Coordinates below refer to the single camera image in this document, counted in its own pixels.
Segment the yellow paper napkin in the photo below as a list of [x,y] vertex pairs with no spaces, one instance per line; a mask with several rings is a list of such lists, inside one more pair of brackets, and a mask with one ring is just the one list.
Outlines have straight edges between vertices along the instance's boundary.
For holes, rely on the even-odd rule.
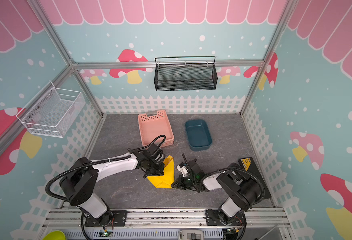
[[163,163],[165,164],[164,175],[147,177],[147,179],[158,189],[171,189],[171,185],[175,182],[174,158],[169,155]]

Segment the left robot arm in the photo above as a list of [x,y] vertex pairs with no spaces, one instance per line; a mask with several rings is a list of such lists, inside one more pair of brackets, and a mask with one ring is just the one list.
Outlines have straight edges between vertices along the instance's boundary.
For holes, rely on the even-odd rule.
[[72,167],[53,177],[45,186],[45,192],[52,198],[70,203],[82,211],[83,216],[99,226],[110,225],[114,214],[108,204],[94,191],[96,183],[125,171],[141,170],[144,178],[164,175],[166,158],[161,145],[166,136],[156,137],[150,144],[128,149],[126,154],[90,161],[83,157]]

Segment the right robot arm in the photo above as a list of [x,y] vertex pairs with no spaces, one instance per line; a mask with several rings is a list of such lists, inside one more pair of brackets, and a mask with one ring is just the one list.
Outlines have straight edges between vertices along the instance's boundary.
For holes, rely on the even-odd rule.
[[228,198],[217,209],[205,212],[208,226],[245,226],[245,212],[271,197],[253,159],[241,158],[228,167],[204,173],[197,160],[184,160],[177,167],[181,173],[171,185],[174,189],[211,192],[222,189]]

